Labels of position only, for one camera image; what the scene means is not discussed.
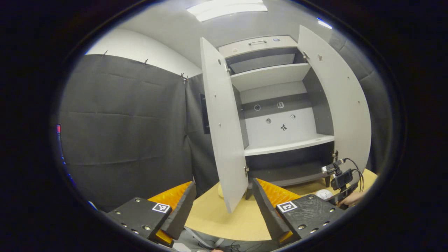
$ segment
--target white shelf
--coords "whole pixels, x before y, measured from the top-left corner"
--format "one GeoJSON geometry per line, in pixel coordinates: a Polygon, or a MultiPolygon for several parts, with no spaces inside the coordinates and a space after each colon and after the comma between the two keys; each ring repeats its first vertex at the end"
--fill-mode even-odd
{"type": "Polygon", "coordinates": [[[245,156],[253,156],[253,155],[262,155],[262,154],[269,154],[269,153],[275,153],[275,152],[285,152],[285,151],[290,151],[290,150],[311,147],[311,146],[315,146],[315,145],[319,145],[319,144],[329,143],[334,140],[335,140],[335,137],[332,135],[316,134],[316,135],[310,136],[309,139],[305,139],[300,142],[286,143],[286,144],[275,145],[275,146],[257,147],[257,146],[251,146],[251,144],[249,143],[249,146],[244,150],[244,155],[245,156]]]}
{"type": "Polygon", "coordinates": [[[308,63],[276,65],[230,76],[238,91],[303,80],[310,70],[308,63]]]}

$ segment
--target wooden table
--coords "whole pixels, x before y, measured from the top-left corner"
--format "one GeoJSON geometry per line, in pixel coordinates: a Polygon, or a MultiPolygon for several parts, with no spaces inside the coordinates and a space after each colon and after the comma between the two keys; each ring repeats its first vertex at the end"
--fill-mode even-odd
{"type": "MultiPolygon", "coordinates": [[[[364,190],[375,182],[377,175],[364,169],[364,190]]],[[[244,197],[233,213],[228,213],[223,198],[218,195],[217,183],[193,202],[186,227],[224,239],[262,241],[271,240],[266,224],[258,208],[254,196],[248,200],[244,197]]],[[[325,187],[325,179],[285,187],[298,195],[304,196],[327,189],[333,194],[337,192],[325,187]]]]}

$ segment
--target black curtain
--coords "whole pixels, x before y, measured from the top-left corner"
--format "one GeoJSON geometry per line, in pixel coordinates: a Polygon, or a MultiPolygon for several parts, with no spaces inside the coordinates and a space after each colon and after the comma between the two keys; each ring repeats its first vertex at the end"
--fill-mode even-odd
{"type": "Polygon", "coordinates": [[[149,198],[192,180],[186,122],[180,76],[126,58],[86,55],[60,105],[67,170],[103,211],[135,196],[149,198]]]}
{"type": "Polygon", "coordinates": [[[219,182],[210,134],[202,124],[200,94],[205,94],[202,74],[188,79],[185,87],[187,107],[187,138],[191,149],[191,165],[196,181],[197,196],[219,182]]]}

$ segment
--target cabinet door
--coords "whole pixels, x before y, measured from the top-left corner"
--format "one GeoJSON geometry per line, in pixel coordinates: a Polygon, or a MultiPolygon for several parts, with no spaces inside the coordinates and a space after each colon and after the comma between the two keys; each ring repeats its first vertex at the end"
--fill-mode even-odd
{"type": "Polygon", "coordinates": [[[248,185],[237,104],[224,57],[205,38],[200,44],[211,142],[224,201],[231,213],[248,185]]]}
{"type": "MultiPolygon", "coordinates": [[[[353,159],[361,171],[370,152],[370,114],[361,85],[349,65],[327,42],[300,26],[298,49],[309,57],[308,63],[322,84],[330,105],[339,157],[353,159]]],[[[354,169],[351,162],[341,169],[354,169]]]]}

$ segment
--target cabinet shelf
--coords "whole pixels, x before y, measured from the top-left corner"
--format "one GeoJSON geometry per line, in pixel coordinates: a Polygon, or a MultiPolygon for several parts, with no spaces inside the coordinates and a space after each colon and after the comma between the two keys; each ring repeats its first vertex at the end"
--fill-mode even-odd
{"type": "Polygon", "coordinates": [[[285,187],[328,177],[327,174],[321,172],[322,166],[324,166],[322,163],[315,161],[282,168],[251,170],[249,171],[249,177],[259,178],[276,186],[285,187]]]}
{"type": "Polygon", "coordinates": [[[238,91],[303,80],[310,70],[308,63],[276,65],[230,76],[238,91]]]}
{"type": "Polygon", "coordinates": [[[298,142],[292,142],[292,143],[284,143],[274,146],[263,146],[263,147],[257,147],[254,145],[251,145],[249,143],[249,146],[244,150],[245,156],[253,156],[253,155],[262,155],[262,154],[269,154],[269,153],[275,153],[275,152],[285,152],[290,150],[296,150],[306,147],[311,147],[319,144],[329,143],[331,141],[334,141],[335,137],[332,135],[322,135],[322,134],[315,134],[309,136],[309,138],[298,141],[298,142]]]}

